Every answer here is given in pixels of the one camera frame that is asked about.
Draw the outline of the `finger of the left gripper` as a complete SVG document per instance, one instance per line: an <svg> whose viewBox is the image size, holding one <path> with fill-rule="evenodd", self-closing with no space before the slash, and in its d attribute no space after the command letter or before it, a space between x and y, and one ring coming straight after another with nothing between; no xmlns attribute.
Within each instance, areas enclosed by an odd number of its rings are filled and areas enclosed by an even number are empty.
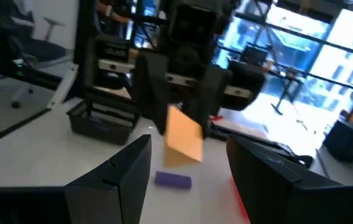
<svg viewBox="0 0 353 224"><path fill-rule="evenodd" d="M200 79L194 95L182 104L182 112L201 128L202 138L210 133L209 116L219 106L232 72L217 65L210 65Z"/></svg>
<svg viewBox="0 0 353 224"><path fill-rule="evenodd" d="M133 71L133 101L141 115L154 122L161 135L166 130L169 101L167 62L163 55L140 52Z"/></svg>

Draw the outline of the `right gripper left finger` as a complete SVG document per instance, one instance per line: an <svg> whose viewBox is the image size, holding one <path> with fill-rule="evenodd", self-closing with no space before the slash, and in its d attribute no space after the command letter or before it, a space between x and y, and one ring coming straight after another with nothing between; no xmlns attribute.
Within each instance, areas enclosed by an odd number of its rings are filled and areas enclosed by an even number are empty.
<svg viewBox="0 0 353 224"><path fill-rule="evenodd" d="M139 224L151 169L144 134L61 187L0 187L0 224Z"/></svg>

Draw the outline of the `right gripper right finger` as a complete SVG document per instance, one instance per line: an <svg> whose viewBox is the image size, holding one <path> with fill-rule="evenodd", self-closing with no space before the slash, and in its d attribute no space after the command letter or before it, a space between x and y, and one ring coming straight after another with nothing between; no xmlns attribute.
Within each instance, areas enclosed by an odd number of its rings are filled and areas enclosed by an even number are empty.
<svg viewBox="0 0 353 224"><path fill-rule="evenodd" d="M227 158L251 224L353 224L353 185L343 185L241 136Z"/></svg>

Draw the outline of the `orange foam block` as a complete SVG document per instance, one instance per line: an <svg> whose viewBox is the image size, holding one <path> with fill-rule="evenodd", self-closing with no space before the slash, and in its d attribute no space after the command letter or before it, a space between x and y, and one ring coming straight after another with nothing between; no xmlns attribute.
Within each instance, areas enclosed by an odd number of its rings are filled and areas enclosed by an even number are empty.
<svg viewBox="0 0 353 224"><path fill-rule="evenodd" d="M164 135L164 166L202 162L203 141L201 126L175 106L170 106Z"/></svg>

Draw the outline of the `purple foam block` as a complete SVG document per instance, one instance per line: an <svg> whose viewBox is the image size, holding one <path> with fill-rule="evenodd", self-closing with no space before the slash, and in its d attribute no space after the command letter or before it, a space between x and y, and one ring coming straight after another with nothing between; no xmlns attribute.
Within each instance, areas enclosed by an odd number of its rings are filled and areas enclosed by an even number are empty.
<svg viewBox="0 0 353 224"><path fill-rule="evenodd" d="M160 186L173 187L177 189L189 190L192 188L191 177L167 172L157 171L154 182Z"/></svg>

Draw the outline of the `black plastic basket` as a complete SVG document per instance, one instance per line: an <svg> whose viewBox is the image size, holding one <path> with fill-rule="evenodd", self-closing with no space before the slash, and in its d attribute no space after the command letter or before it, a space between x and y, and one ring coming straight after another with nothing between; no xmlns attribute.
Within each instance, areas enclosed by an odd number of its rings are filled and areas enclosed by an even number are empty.
<svg viewBox="0 0 353 224"><path fill-rule="evenodd" d="M140 112L132 105L93 100L79 102L67 115L73 132L117 145L128 141L140 119Z"/></svg>

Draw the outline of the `person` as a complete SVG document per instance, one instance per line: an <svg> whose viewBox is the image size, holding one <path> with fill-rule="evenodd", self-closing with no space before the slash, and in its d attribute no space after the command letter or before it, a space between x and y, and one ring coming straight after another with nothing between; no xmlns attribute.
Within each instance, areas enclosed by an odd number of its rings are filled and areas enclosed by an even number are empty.
<svg viewBox="0 0 353 224"><path fill-rule="evenodd" d="M104 34L120 36L123 26L131 20L126 14L117 10L114 0L97 0L97 18L101 31Z"/></svg>

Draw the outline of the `white metal strip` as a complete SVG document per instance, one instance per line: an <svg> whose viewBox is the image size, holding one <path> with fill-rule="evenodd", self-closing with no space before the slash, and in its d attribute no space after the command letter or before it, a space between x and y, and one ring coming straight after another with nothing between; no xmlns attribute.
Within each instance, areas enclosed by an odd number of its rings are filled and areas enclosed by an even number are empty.
<svg viewBox="0 0 353 224"><path fill-rule="evenodd" d="M70 69L67 70L67 73L64 75L53 97L49 101L47 105L47 109L50 109L50 110L55 109L64 102L66 96L68 95L71 87L75 82L75 79L77 77L78 67L79 65L73 64L70 67Z"/></svg>

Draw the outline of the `dark floor box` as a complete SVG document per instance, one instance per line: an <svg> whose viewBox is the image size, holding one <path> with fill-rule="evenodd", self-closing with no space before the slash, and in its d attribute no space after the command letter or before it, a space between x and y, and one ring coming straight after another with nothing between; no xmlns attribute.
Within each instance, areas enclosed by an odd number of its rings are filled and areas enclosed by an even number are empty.
<svg viewBox="0 0 353 224"><path fill-rule="evenodd" d="M322 145L336 160L353 163L353 123L337 120Z"/></svg>

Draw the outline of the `black office chair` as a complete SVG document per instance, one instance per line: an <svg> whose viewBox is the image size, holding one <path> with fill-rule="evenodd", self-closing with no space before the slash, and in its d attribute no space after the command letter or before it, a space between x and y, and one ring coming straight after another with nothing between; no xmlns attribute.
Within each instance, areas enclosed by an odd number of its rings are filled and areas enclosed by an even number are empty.
<svg viewBox="0 0 353 224"><path fill-rule="evenodd" d="M36 76L40 69L70 59L67 50L49 42L52 29L63 23L45 18L44 39L33 37L34 0L0 0L0 80L11 76Z"/></svg>

